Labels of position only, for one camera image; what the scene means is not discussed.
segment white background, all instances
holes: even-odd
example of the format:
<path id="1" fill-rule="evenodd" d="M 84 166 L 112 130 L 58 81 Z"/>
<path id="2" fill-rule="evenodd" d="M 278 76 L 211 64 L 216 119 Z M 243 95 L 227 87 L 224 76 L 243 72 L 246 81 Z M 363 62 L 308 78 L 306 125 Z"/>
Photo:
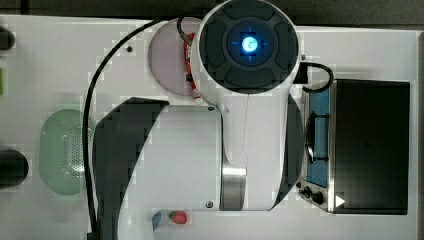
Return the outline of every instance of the white background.
<path id="1" fill-rule="evenodd" d="M 91 76 L 107 52 L 145 21 L 0 16 L 15 47 L 0 52 L 0 147 L 21 151 L 30 172 L 18 187 L 0 191 L 0 239 L 84 239 L 89 228 L 85 192 L 54 194 L 38 173 L 40 130 L 54 112 L 83 109 Z M 417 234 L 417 39 L 411 31 L 299 27 L 308 60 L 326 64 L 336 78 L 411 83 L 409 209 L 406 216 L 331 215 L 297 197 L 295 189 L 271 212 L 189 213 L 189 223 L 163 222 L 156 239 L 416 239 Z M 131 96 L 190 104 L 154 81 L 147 63 L 152 31 L 137 35 L 106 67 L 93 98 L 100 120 Z M 314 74 L 314 81 L 325 75 Z"/>

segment black knob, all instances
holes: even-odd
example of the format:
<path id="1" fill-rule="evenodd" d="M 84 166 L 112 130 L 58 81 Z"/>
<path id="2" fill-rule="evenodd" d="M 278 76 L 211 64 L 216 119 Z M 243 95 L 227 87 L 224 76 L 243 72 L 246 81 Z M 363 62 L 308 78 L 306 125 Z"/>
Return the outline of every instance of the black knob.
<path id="1" fill-rule="evenodd" d="M 13 45 L 15 45 L 15 36 L 13 33 L 0 27 L 0 50 L 9 50 Z"/>
<path id="2" fill-rule="evenodd" d="M 322 192 L 317 191 L 312 193 L 312 201 L 316 202 L 318 205 L 321 205 L 324 202 L 324 196 L 322 195 Z"/>
<path id="3" fill-rule="evenodd" d="M 0 189 L 21 184 L 28 175 L 28 161 L 15 150 L 0 151 Z"/>
<path id="4" fill-rule="evenodd" d="M 303 194 L 305 198 L 309 198 L 311 196 L 312 191 L 308 186 L 306 186 L 305 188 L 303 188 L 303 190 L 300 190 L 299 193 Z"/>

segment black cable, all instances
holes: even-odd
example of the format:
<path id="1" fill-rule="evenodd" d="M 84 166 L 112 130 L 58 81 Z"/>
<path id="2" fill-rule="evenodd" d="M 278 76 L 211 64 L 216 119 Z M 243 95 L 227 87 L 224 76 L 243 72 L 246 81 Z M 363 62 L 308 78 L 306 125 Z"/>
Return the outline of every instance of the black cable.
<path id="1" fill-rule="evenodd" d="M 93 188 L 92 188 L 92 180 L 91 180 L 91 173 L 90 173 L 90 164 L 88 161 L 89 155 L 88 155 L 88 116 L 90 112 L 90 105 L 91 105 L 91 98 L 93 96 L 94 87 L 96 86 L 97 80 L 99 79 L 100 74 L 102 73 L 104 67 L 109 62 L 109 60 L 113 57 L 113 55 L 132 37 L 137 35 L 138 33 L 144 31 L 145 29 L 152 27 L 153 25 L 161 22 L 162 20 L 153 20 L 130 34 L 128 34 L 125 38 L 123 38 L 121 41 L 119 41 L 118 44 L 116 44 L 112 50 L 106 55 L 106 57 L 103 59 L 100 66 L 97 68 L 96 72 L 94 73 L 94 76 L 91 80 L 90 87 L 88 88 L 87 92 L 87 98 L 85 100 L 85 107 L 84 107 L 84 115 L 83 115 L 83 123 L 82 123 L 82 147 L 83 147 L 83 160 L 84 160 L 84 169 L 85 169 L 85 186 L 87 188 L 87 199 L 88 199 L 88 211 L 90 215 L 90 223 L 91 223 L 91 231 L 96 232 L 97 231 L 97 219 L 96 219 L 96 212 L 94 209 L 94 199 L 93 199 Z"/>
<path id="2" fill-rule="evenodd" d="M 177 31 L 178 34 L 180 34 L 180 37 L 189 45 L 191 46 L 191 40 L 190 38 L 187 36 L 187 34 L 183 31 L 181 24 L 183 22 L 183 19 L 185 16 L 188 16 L 189 14 L 193 14 L 193 13 L 207 13 L 209 12 L 211 9 L 210 8 L 193 8 L 190 9 L 189 11 L 186 11 L 186 13 L 184 14 L 184 16 L 181 16 L 178 18 L 177 20 Z"/>
<path id="3" fill-rule="evenodd" d="M 303 88 L 302 88 L 303 91 L 305 91 L 307 93 L 320 93 L 320 92 L 323 92 L 326 89 L 328 89 L 331 86 L 331 84 L 333 83 L 334 75 L 333 75 L 333 71 L 331 71 L 331 69 L 329 67 L 322 65 L 322 64 L 319 64 L 319 63 L 311 63 L 311 62 L 302 62 L 301 64 L 305 64 L 309 67 L 321 68 L 321 69 L 325 70 L 329 75 L 328 82 L 323 87 L 318 88 L 318 89 L 310 89 L 310 88 L 303 86 Z"/>

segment green object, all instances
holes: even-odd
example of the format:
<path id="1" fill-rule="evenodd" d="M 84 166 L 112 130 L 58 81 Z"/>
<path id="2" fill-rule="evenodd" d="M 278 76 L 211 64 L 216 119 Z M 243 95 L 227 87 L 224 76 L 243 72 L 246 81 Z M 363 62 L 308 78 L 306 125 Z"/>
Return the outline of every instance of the green object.
<path id="1" fill-rule="evenodd" d="M 77 110 L 60 110 L 41 129 L 40 176 L 48 188 L 60 195 L 74 195 L 85 189 L 82 116 Z M 94 127 L 89 119 L 89 141 Z"/>
<path id="2" fill-rule="evenodd" d="M 169 213 L 169 219 L 174 218 L 175 214 L 177 213 L 177 211 L 172 211 Z"/>

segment blue led light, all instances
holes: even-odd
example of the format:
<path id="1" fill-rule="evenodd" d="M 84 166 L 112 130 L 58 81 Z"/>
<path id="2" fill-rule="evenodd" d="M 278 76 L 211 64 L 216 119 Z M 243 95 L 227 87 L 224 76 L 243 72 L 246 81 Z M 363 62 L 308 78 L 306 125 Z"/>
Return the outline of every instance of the blue led light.
<path id="1" fill-rule="evenodd" d="M 241 42 L 241 45 L 246 52 L 253 52 L 258 48 L 258 41 L 253 37 L 246 37 Z"/>

